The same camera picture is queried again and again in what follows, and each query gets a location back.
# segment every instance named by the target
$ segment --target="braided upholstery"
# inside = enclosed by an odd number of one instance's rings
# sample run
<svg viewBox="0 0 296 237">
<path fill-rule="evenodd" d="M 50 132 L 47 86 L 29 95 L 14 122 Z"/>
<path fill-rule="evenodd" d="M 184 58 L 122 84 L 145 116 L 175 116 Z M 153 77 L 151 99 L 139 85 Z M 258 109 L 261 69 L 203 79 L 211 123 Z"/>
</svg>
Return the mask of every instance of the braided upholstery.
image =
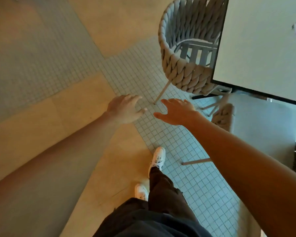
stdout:
<svg viewBox="0 0 296 237">
<path fill-rule="evenodd" d="M 164 11 L 158 31 L 162 67 L 168 80 L 182 91 L 208 95 L 217 85 L 210 83 L 211 68 L 188 63 L 171 48 L 185 39 L 215 43 L 226 5 L 227 0 L 174 0 Z"/>
</svg>

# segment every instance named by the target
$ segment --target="person's right arm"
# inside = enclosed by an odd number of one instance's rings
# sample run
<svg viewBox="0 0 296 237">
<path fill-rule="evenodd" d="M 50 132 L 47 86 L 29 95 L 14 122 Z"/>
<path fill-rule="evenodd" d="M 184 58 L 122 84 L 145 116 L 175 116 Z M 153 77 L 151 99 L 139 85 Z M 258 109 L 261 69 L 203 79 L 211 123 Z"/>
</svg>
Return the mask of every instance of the person's right arm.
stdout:
<svg viewBox="0 0 296 237">
<path fill-rule="evenodd" d="M 168 114 L 154 116 L 195 136 L 265 234 L 296 236 L 296 173 L 208 121 L 187 100 L 161 101 Z"/>
</svg>

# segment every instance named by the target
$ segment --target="forearm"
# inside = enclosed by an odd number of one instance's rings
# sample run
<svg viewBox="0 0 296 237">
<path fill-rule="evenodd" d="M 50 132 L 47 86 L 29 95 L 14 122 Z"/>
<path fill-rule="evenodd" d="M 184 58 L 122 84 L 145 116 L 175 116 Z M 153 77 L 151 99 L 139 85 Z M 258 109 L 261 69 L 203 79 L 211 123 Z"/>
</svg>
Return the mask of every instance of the forearm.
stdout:
<svg viewBox="0 0 296 237">
<path fill-rule="evenodd" d="M 59 236 L 117 128 L 102 115 L 3 179 L 0 234 Z"/>
<path fill-rule="evenodd" d="M 296 173 L 199 113 L 190 118 L 185 126 L 265 232 L 296 235 Z"/>
</svg>

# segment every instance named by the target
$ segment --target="person's left hand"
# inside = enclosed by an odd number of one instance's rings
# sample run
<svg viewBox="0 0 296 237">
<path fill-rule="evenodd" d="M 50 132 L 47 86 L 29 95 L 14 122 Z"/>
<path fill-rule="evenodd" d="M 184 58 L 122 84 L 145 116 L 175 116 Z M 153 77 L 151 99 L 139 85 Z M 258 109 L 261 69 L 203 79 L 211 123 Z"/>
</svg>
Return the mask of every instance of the person's left hand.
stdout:
<svg viewBox="0 0 296 237">
<path fill-rule="evenodd" d="M 131 123 L 141 117 L 147 108 L 135 110 L 135 104 L 142 97 L 139 95 L 117 96 L 110 101 L 106 113 L 114 118 L 119 124 Z"/>
</svg>

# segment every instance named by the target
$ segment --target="shoe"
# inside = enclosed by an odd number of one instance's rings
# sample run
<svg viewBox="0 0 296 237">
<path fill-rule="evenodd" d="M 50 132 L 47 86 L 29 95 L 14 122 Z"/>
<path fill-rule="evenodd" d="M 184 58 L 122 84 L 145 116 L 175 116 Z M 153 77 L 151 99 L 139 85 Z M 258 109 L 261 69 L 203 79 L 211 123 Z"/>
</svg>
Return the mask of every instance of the shoe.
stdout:
<svg viewBox="0 0 296 237">
<path fill-rule="evenodd" d="M 159 146 L 153 154 L 152 162 L 148 170 L 148 177 L 150 176 L 150 170 L 152 167 L 158 167 L 159 170 L 162 170 L 164 160 L 166 159 L 166 149 Z"/>
<path fill-rule="evenodd" d="M 135 198 L 148 201 L 148 191 L 143 184 L 135 186 Z"/>
</svg>

